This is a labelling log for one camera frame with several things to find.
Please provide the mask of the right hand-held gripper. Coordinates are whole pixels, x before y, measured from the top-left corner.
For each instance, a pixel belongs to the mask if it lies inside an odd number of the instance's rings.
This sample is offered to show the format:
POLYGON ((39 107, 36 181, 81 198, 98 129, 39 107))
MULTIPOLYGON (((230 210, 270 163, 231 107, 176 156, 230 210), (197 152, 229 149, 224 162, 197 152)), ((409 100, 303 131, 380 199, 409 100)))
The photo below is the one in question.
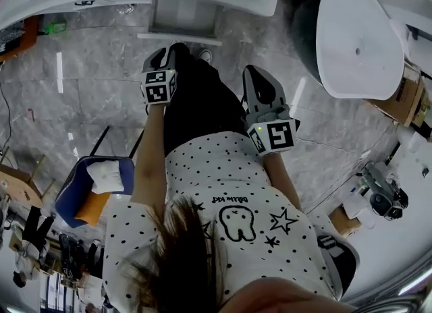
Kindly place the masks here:
POLYGON ((282 85, 267 70, 255 65, 244 68, 242 79, 248 105, 244 124, 257 154, 267 156, 292 149, 300 121, 290 116, 282 85))

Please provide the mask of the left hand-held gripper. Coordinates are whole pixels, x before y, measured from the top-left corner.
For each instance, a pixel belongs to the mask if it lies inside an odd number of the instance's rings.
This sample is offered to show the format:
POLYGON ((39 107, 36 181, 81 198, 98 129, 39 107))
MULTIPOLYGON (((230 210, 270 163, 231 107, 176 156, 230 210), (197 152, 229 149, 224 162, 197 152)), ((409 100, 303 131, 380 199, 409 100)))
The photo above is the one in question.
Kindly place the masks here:
POLYGON ((170 47, 161 66, 163 49, 152 53, 143 63, 141 91, 148 105, 169 103, 177 90, 176 51, 170 47))

